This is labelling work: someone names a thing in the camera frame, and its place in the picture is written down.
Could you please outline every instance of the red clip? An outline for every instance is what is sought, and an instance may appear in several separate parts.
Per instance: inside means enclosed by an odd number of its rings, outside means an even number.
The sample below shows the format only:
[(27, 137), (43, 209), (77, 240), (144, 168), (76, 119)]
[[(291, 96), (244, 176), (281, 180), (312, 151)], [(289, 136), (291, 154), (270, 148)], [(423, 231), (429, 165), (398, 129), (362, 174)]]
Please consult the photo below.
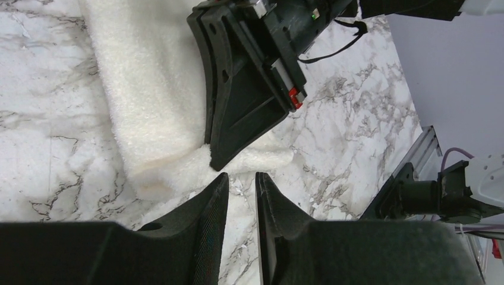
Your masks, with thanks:
[(299, 100), (296, 97), (298, 93), (299, 91), (296, 89), (296, 87), (293, 87), (292, 89), (289, 90), (289, 97), (291, 98), (291, 101), (294, 103), (296, 110), (303, 105), (302, 103), (299, 102)]
[(493, 257), (497, 258), (497, 259), (502, 259), (502, 256), (500, 254), (500, 250), (499, 250), (499, 244), (497, 243), (496, 240), (492, 239), (492, 254), (493, 254)]

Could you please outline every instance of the white fabric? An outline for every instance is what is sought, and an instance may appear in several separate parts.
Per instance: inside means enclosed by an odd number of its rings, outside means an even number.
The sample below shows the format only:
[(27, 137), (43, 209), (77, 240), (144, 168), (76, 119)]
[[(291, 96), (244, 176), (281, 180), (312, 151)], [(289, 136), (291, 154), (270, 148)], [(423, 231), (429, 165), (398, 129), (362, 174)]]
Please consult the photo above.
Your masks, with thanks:
[[(80, 2), (124, 169), (141, 199), (186, 194), (218, 175), (203, 144), (204, 71), (186, 22), (199, 2)], [(291, 160), (291, 151), (268, 133), (223, 171), (266, 171)]]

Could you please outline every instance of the marble surface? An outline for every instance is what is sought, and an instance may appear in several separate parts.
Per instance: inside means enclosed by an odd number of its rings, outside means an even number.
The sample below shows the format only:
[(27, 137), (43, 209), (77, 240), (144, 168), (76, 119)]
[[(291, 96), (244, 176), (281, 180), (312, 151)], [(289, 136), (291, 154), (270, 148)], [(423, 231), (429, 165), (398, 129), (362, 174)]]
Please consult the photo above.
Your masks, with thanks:
[[(304, 106), (274, 133), (294, 161), (270, 174), (317, 219), (354, 219), (421, 133), (385, 18), (303, 66)], [(125, 180), (77, 1), (0, 2), (0, 220), (113, 220), (138, 229), (187, 200), (136, 198)], [(339, 49), (330, 26), (306, 56)], [(259, 284), (254, 174), (231, 178), (220, 284)]]

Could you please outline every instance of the white wall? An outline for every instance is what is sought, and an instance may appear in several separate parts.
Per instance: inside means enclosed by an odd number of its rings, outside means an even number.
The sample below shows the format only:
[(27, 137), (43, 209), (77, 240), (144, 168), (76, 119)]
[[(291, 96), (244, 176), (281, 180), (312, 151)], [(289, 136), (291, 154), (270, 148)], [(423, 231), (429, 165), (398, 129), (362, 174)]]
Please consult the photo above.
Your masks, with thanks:
[[(420, 121), (434, 125), (442, 150), (504, 154), (504, 15), (391, 15), (389, 23)], [(461, 158), (451, 155), (448, 165)], [(504, 216), (494, 220), (504, 224)], [(500, 260), (487, 274), (488, 285), (504, 284)]]

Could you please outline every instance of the black wire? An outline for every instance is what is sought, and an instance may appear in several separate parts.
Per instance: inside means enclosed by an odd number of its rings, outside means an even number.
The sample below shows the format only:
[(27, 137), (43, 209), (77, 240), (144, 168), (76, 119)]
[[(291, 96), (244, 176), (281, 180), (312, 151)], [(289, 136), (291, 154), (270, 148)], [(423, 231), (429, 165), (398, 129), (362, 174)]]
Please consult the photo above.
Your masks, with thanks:
[(317, 62), (317, 61), (321, 61), (322, 59), (326, 59), (326, 58), (330, 58), (330, 57), (333, 57), (337, 54), (339, 54), (340, 52), (343, 52), (345, 50), (347, 50), (348, 48), (350, 48), (351, 46), (354, 45), (354, 43), (357, 43), (357, 41), (362, 38), (363, 35), (367, 34), (367, 26), (364, 22), (360, 22), (360, 21), (355, 21), (353, 23), (346, 23), (346, 22), (342, 22), (342, 21), (338, 21), (338, 20), (334, 20), (334, 22), (342, 25), (342, 26), (345, 26), (345, 27), (349, 27), (349, 28), (358, 28), (359, 31), (356, 32), (354, 34), (354, 36), (357, 36), (356, 38), (354, 38), (351, 42), (349, 42), (346, 46), (342, 47), (339, 51), (335, 52), (335, 53), (331, 53), (330, 55), (325, 55), (325, 56), (321, 56), (321, 57), (318, 57), (318, 58), (311, 58), (311, 59), (300, 59), (298, 58), (298, 60), (304, 64), (312, 64), (314, 62)]

